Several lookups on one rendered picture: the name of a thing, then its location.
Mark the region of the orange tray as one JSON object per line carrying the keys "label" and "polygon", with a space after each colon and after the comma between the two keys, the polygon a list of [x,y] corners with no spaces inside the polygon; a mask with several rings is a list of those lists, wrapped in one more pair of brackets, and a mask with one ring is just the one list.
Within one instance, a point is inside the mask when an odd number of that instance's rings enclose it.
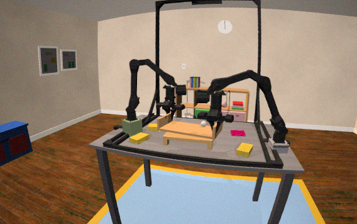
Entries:
{"label": "orange tray", "polygon": [[201,137],[215,140],[222,130],[222,123],[220,124],[217,133],[216,127],[217,123],[212,127],[211,130],[211,126],[203,127],[198,124],[173,121],[173,119],[171,119],[171,113],[157,118],[157,130],[170,133],[178,133],[182,135],[189,135],[193,137]]}

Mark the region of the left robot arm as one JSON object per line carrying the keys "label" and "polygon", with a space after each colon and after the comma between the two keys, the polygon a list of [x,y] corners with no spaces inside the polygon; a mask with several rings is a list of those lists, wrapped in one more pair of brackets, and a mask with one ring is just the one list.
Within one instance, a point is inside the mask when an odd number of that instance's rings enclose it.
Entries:
{"label": "left robot arm", "polygon": [[[273,141],[275,143],[285,143],[285,136],[288,133],[288,129],[286,128],[285,122],[278,112],[277,105],[272,94],[272,85],[270,79],[266,76],[261,76],[257,74],[253,70],[247,70],[244,71],[244,73],[241,72],[239,74],[235,74],[229,77],[217,78],[215,79],[215,81],[212,80],[211,85],[207,90],[197,90],[196,102],[207,103],[210,101],[211,95],[211,104],[222,104],[222,95],[226,95],[222,89],[224,89],[230,84],[248,78],[251,78],[253,80],[255,79],[254,81],[256,81],[257,85],[265,95],[268,107],[272,114],[272,118],[270,119],[271,125],[275,129],[275,133],[273,134]],[[221,119],[222,112],[218,111],[220,111],[219,108],[213,109],[213,107],[211,107],[207,114],[208,121],[217,121],[217,119]]]}

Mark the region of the yellow sponge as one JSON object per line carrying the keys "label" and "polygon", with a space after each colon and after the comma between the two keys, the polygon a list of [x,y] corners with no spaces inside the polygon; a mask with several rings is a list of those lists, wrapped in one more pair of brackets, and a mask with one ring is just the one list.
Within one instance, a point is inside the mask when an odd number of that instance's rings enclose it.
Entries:
{"label": "yellow sponge", "polygon": [[247,144],[247,143],[242,143],[237,151],[236,155],[244,156],[244,157],[249,157],[251,151],[253,150],[253,145]]}
{"label": "yellow sponge", "polygon": [[[157,130],[157,124],[151,124],[151,123],[147,126],[147,130],[159,131],[159,130]],[[162,132],[162,131],[159,131],[159,132]]]}
{"label": "yellow sponge", "polygon": [[131,143],[140,144],[149,139],[149,134],[139,133],[129,138]]}

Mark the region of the tan low table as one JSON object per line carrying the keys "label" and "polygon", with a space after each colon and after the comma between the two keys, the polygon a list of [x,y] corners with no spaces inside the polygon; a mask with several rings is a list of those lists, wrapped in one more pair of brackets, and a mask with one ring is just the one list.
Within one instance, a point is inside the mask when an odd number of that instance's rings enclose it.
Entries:
{"label": "tan low table", "polygon": [[196,143],[207,143],[207,150],[212,150],[212,139],[192,137],[188,135],[181,135],[177,133],[166,132],[163,136],[163,144],[168,145],[169,140],[178,140],[184,142],[196,142]]}

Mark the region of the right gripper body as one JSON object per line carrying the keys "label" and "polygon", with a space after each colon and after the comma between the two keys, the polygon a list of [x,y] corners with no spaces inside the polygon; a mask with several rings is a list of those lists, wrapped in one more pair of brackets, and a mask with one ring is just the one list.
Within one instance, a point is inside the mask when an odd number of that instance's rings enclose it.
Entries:
{"label": "right gripper body", "polygon": [[[176,109],[176,110],[183,110],[183,109],[185,109],[185,105],[184,105],[184,104],[175,105],[175,96],[166,96],[165,98],[167,98],[167,100],[172,99],[172,101],[173,101],[173,107],[172,107],[172,109]],[[156,104],[156,108],[160,108],[161,106],[162,106],[162,102]]]}

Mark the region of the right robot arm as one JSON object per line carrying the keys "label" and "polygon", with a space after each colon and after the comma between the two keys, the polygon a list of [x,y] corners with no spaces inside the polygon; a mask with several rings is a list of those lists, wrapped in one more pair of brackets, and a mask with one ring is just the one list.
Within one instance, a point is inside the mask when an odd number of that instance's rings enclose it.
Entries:
{"label": "right robot arm", "polygon": [[[144,59],[144,60],[132,59],[129,62],[129,68],[131,71],[131,96],[129,99],[129,105],[126,108],[127,118],[125,119],[128,121],[138,120],[136,118],[136,111],[134,109],[136,109],[140,103],[139,102],[140,97],[137,96],[137,73],[138,72],[136,73],[136,71],[139,69],[140,65],[147,65],[152,70],[154,70],[158,75],[160,75],[161,78],[168,85],[173,86],[173,88],[170,88],[171,86],[166,86],[166,85],[163,87],[163,89],[166,89],[166,96],[174,96],[175,93],[177,95],[186,95],[187,94],[186,85],[175,84],[174,77],[170,76],[170,74],[167,74],[166,72],[159,69],[159,67],[157,67],[150,59]],[[162,103],[162,109],[172,108],[173,107],[172,102],[173,102],[172,99],[167,100],[167,98],[165,98],[165,101]]]}

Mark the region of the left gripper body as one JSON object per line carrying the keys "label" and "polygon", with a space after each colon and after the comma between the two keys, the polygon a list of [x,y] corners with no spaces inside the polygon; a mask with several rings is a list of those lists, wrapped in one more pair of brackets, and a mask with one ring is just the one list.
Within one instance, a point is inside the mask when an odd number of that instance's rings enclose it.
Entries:
{"label": "left gripper body", "polygon": [[[222,104],[211,104],[210,108],[213,107],[213,109],[217,109],[217,108],[222,108]],[[200,113],[197,114],[197,118],[198,119],[203,119],[204,117],[207,118],[207,112],[201,111]],[[225,118],[225,119],[224,119]],[[233,115],[226,115],[226,116],[222,116],[221,119],[218,119],[218,121],[224,121],[228,122],[228,123],[232,123],[234,120],[234,116]]]}

